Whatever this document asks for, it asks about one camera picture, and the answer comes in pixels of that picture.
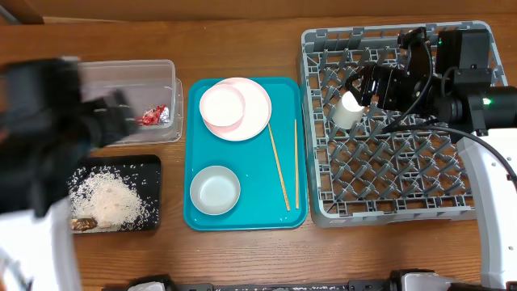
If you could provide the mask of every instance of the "wooden table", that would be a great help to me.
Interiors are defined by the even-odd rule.
[[[510,84],[517,84],[516,15],[437,15],[181,23],[0,27],[0,63],[80,56],[84,61],[170,59],[183,82],[201,78],[296,77],[301,33],[318,27],[485,20]],[[479,280],[475,221],[416,221],[325,230],[310,218],[296,230],[213,232],[183,220],[185,137],[167,145],[110,148],[99,154],[156,154],[163,163],[162,225],[155,234],[78,235],[85,290],[169,273],[178,283],[216,285],[343,282],[385,278],[399,268],[430,268]]]

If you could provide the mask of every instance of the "wooden chopstick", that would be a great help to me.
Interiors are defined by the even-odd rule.
[[[271,131],[271,125],[267,124],[267,127],[269,128],[269,136],[271,137],[271,145],[273,146],[273,152],[275,153],[276,168],[278,169],[278,175],[280,177],[280,184],[282,184],[282,191],[284,192],[285,206],[288,208],[288,211],[291,211],[291,206],[289,206],[288,193],[285,191],[285,184],[284,184],[284,177],[282,176],[282,169],[280,168],[280,160],[278,159],[278,154],[276,153],[275,138],[273,138],[273,132]]]
[[[295,168],[295,189],[296,189],[296,209],[300,208],[300,181],[298,178],[298,130],[296,120],[294,120],[294,168]]]

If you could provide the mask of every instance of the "white cylinder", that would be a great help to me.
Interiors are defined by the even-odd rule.
[[[363,117],[364,107],[357,103],[350,91],[341,97],[335,107],[332,121],[342,129],[351,129],[352,125]]]

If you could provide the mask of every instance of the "blue tray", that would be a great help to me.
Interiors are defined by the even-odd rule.
[[[204,125],[199,110],[201,96],[220,80],[200,80],[192,86],[188,94],[183,208],[185,221],[194,230],[265,230],[298,227],[305,221],[308,212],[305,144],[298,85],[290,78],[252,78],[266,89],[271,98],[270,124],[291,206],[291,211],[288,212],[268,129],[265,128],[250,140],[235,142],[214,136]],[[295,194],[295,118],[298,128],[299,209],[296,209]],[[228,167],[241,183],[241,196],[237,205],[219,216],[201,213],[190,198],[192,179],[199,171],[209,166]]]

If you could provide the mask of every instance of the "gray dish rack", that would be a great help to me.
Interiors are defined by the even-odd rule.
[[[381,110],[374,103],[351,130],[339,128],[331,119],[347,78],[362,65],[402,66],[397,35],[417,27],[426,28],[433,52],[442,30],[487,29],[493,86],[507,85],[490,27],[481,21],[304,32],[299,76],[310,206],[313,221],[320,227],[476,218],[468,178],[448,134],[379,134],[400,112]],[[402,123],[422,121],[409,115]]]

